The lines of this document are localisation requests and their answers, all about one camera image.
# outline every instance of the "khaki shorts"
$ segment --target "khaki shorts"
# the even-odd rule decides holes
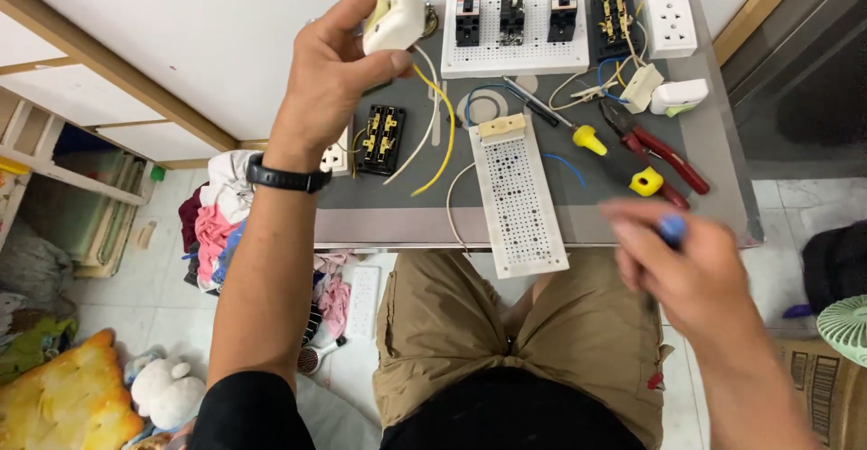
[[[509,348],[485,281],[460,253],[397,256],[376,317],[382,427],[471,373],[522,367],[600,400],[647,448],[662,444],[662,327],[656,303],[630,292],[612,248],[581,248],[536,300]]]

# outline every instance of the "white plush toy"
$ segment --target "white plush toy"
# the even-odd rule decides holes
[[[130,393],[139,405],[139,416],[150,416],[157,428],[171,429],[188,421],[190,412],[205,396],[205,384],[185,377],[190,364],[176,357],[157,359],[141,369]]]

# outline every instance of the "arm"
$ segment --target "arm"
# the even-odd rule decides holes
[[[401,74],[404,51],[363,56],[352,32],[376,0],[341,0],[295,39],[286,96],[263,165],[291,172],[319,167],[365,89]],[[280,375],[295,391],[309,317],[317,198],[258,187],[214,318],[208,388],[246,370]]]
[[[613,201],[602,212],[621,244],[623,281],[653,294],[695,350],[714,448],[818,448],[750,297],[731,231],[663,202]],[[687,222],[681,252],[652,230],[668,214]]]

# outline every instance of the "black circuit breaker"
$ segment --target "black circuit breaker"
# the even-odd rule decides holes
[[[499,44],[524,45],[524,0],[499,1]]]
[[[481,0],[458,0],[455,6],[454,40],[459,47],[479,46]]]
[[[548,42],[571,42],[577,16],[578,0],[550,0]]]

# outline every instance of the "red-handled pliers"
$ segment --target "red-handled pliers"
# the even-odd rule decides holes
[[[672,150],[662,140],[648,133],[642,125],[635,121],[632,114],[622,104],[604,99],[599,102],[599,109],[605,118],[605,123],[608,123],[614,130],[614,133],[620,137],[620,143],[632,150],[635,155],[641,156],[649,164],[650,160],[644,151],[645,147],[647,147],[653,154],[668,162],[683,180],[689,184],[689,187],[695,189],[695,192],[703,195],[710,191],[708,183],[699,176],[699,173],[686,160],[683,160],[677,152]],[[657,194],[662,195],[666,200],[674,203],[675,206],[682,210],[689,209],[689,202],[687,202],[686,198],[669,183],[664,183]]]

